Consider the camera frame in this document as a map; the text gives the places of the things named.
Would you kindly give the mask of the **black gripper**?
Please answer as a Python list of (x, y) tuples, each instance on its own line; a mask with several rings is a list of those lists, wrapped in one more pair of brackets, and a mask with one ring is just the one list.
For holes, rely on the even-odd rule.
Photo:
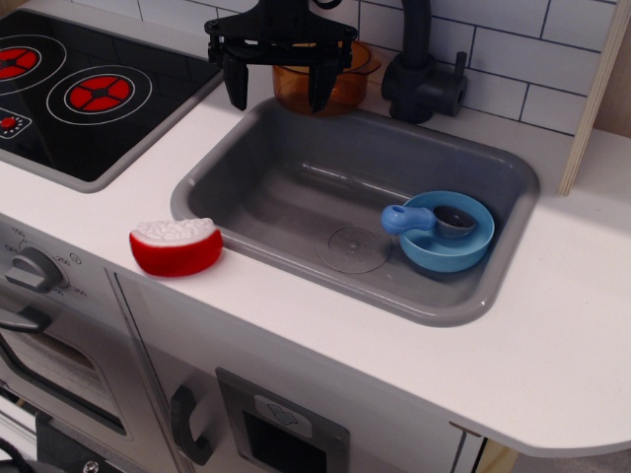
[(352, 61), (357, 30), (311, 11), (308, 1), (259, 1), (250, 10), (204, 25), (208, 57), (222, 62), (231, 104), (247, 107), (247, 64), (309, 66), (309, 105), (322, 111), (343, 67)]

